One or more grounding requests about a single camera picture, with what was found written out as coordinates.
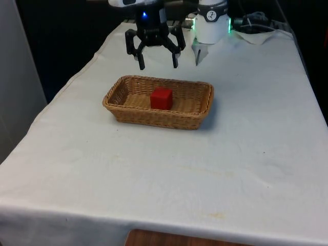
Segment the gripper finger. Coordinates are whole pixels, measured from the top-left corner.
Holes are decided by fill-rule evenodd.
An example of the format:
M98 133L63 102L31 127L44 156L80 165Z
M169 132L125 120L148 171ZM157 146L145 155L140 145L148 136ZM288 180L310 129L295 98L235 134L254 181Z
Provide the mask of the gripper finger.
M171 52L173 67L177 68L178 58L181 55L181 51L185 49L186 42L181 25L169 28L169 33L176 38L177 44L173 43L173 41L168 36L166 36L164 39L163 46Z
M126 50L129 55L133 55L135 59L137 59L139 63L140 70L145 68L144 57L142 51L145 47L144 39L146 38L146 29L141 28L138 30L129 29L125 32L125 39L126 39ZM135 48L134 45L134 37L137 36L141 43L139 44L138 48Z

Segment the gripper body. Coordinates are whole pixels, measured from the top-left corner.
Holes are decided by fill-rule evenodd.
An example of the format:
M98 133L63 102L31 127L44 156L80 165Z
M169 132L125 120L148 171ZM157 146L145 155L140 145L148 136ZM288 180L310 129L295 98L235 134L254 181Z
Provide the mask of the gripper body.
M163 46L168 39L164 5L140 5L136 8L137 36L147 46Z

